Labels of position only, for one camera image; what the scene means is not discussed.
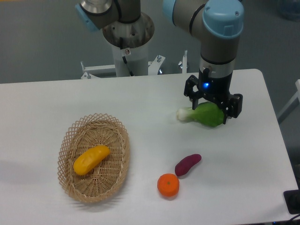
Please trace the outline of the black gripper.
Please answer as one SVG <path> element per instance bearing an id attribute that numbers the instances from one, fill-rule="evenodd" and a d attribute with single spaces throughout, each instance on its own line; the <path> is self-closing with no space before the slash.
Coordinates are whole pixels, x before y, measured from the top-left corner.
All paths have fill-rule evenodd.
<path id="1" fill-rule="evenodd" d="M 235 60 L 225 64 L 216 64 L 200 59 L 199 79 L 191 75 L 185 83 L 184 96 L 189 97 L 192 109 L 199 105 L 199 99 L 220 102 L 219 109 L 223 112 L 223 124 L 228 119 L 237 118 L 242 111 L 243 95 L 230 94 Z"/>

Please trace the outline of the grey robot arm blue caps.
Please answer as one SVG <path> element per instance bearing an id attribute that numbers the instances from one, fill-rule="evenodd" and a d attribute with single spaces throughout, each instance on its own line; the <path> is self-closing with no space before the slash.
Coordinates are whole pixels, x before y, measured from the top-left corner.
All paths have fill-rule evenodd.
<path id="1" fill-rule="evenodd" d="M 138 0 L 82 0 L 75 9 L 91 31 L 101 30 L 115 50 L 117 76 L 147 75 L 143 49 L 154 35 L 154 23 Z M 163 12 L 177 26 L 201 42 L 198 75 L 185 83 L 184 95 L 198 121 L 216 127 L 237 118 L 243 96 L 229 92 L 244 8 L 238 0 L 165 0 Z"/>

